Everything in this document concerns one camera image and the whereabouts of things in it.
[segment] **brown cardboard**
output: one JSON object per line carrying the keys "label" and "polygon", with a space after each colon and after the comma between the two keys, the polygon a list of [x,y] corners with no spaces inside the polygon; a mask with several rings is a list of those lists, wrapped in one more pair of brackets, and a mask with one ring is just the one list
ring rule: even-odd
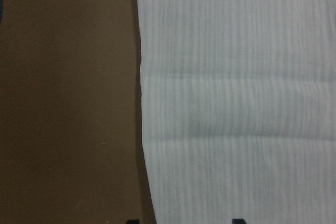
{"label": "brown cardboard", "polygon": [[136,13],[136,0],[4,0],[0,223],[155,223]]}

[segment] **cardboard surface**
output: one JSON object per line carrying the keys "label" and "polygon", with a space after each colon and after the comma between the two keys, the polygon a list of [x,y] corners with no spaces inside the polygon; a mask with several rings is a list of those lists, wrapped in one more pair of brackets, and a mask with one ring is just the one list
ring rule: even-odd
{"label": "cardboard surface", "polygon": [[136,0],[4,0],[1,223],[155,223],[136,11]]}

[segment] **brown background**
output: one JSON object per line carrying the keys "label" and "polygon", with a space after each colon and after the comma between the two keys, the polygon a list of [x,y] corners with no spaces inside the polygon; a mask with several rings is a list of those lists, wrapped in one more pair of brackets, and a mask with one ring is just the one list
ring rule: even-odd
{"label": "brown background", "polygon": [[0,223],[154,223],[136,0],[4,0]]}

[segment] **white foam sheet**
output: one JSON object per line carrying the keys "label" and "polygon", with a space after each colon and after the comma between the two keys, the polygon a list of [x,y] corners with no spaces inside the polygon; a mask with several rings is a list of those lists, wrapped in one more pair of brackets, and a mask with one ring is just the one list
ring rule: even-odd
{"label": "white foam sheet", "polygon": [[157,224],[336,223],[336,0],[138,0]]}

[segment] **striped texture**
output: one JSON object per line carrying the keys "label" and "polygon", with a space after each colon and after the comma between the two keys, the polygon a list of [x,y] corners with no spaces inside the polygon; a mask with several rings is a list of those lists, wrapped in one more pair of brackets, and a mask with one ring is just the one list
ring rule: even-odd
{"label": "striped texture", "polygon": [[336,0],[138,0],[157,224],[336,223]]}

